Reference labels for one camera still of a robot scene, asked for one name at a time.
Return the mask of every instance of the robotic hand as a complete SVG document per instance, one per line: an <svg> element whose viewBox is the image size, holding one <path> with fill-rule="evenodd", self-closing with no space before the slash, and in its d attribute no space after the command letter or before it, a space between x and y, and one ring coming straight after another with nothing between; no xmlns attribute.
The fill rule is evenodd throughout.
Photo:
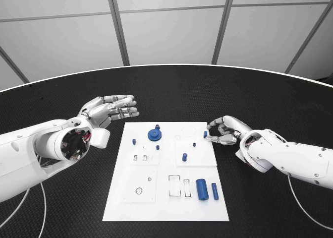
<svg viewBox="0 0 333 238"><path fill-rule="evenodd" d="M223 145L240 140L236 156L259 172L265 173L275 166L289 177L333 189L331 149L287 142L274 131L252 130L230 116L213 120L207 129L214 126L222 136L209 135L206 139Z"/></svg>
<svg viewBox="0 0 333 238"><path fill-rule="evenodd" d="M0 202L5 201L85 156L89 146L105 148L112 120L140 113L134 96L96 97L69 120L52 120L0 135ZM40 165L37 157L50 161Z"/></svg>

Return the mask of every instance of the rectangular slot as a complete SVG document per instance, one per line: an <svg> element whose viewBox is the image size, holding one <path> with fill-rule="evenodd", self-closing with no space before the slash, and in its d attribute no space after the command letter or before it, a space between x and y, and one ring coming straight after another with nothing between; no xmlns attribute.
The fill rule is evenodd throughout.
<svg viewBox="0 0 333 238"><path fill-rule="evenodd" d="M184 179L183 182L184 182L184 197L190 197L191 196L191 193L190 193L190 181L189 181L189 179Z"/></svg>
<svg viewBox="0 0 333 238"><path fill-rule="evenodd" d="M180 197L180 175L168 175L168 196Z"/></svg>

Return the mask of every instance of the white wall panel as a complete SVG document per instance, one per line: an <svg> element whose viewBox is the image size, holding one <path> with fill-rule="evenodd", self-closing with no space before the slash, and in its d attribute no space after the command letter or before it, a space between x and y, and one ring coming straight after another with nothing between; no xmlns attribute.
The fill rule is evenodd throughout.
<svg viewBox="0 0 333 238"><path fill-rule="evenodd" d="M111 15L0 23L0 45L30 81L122 66Z"/></svg>
<svg viewBox="0 0 333 238"><path fill-rule="evenodd" d="M116 0L118 10L225 5L225 0Z"/></svg>
<svg viewBox="0 0 333 238"><path fill-rule="evenodd" d="M121 14L131 65L210 63L222 8Z"/></svg>
<svg viewBox="0 0 333 238"><path fill-rule="evenodd" d="M328 2L330 0L233 0L233 4Z"/></svg>
<svg viewBox="0 0 333 238"><path fill-rule="evenodd" d="M0 0L0 19L103 11L108 0Z"/></svg>
<svg viewBox="0 0 333 238"><path fill-rule="evenodd" d="M289 70L289 74L320 79L333 73L333 9Z"/></svg>
<svg viewBox="0 0 333 238"><path fill-rule="evenodd" d="M324 5L230 9L217 64L284 72Z"/></svg>
<svg viewBox="0 0 333 238"><path fill-rule="evenodd" d="M23 84L23 82L0 56L0 90L20 84Z"/></svg>

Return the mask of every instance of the circular hole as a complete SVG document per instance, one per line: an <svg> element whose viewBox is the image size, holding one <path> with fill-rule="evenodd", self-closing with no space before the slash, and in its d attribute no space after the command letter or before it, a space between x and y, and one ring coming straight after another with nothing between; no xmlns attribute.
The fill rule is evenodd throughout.
<svg viewBox="0 0 333 238"><path fill-rule="evenodd" d="M135 189L135 193L140 195L142 193L142 189L141 188L137 188Z"/></svg>

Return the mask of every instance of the small blue part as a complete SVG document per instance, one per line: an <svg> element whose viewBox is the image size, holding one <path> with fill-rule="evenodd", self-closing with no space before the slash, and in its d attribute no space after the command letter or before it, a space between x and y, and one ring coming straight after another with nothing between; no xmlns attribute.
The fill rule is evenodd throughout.
<svg viewBox="0 0 333 238"><path fill-rule="evenodd" d="M217 189L216 189L216 184L214 183L212 183L212 189L213 189L214 200L219 200Z"/></svg>
<svg viewBox="0 0 333 238"><path fill-rule="evenodd" d="M161 139L161 131L158 129L151 129L147 133L147 137L151 141L160 140Z"/></svg>
<svg viewBox="0 0 333 238"><path fill-rule="evenodd" d="M206 185L206 180L204 179L197 179L196 180L196 188L197 188L197 196L199 200L207 200L207 185Z"/></svg>
<svg viewBox="0 0 333 238"><path fill-rule="evenodd" d="M184 153L183 156L181 156L181 160L186 162L186 156L187 154Z"/></svg>

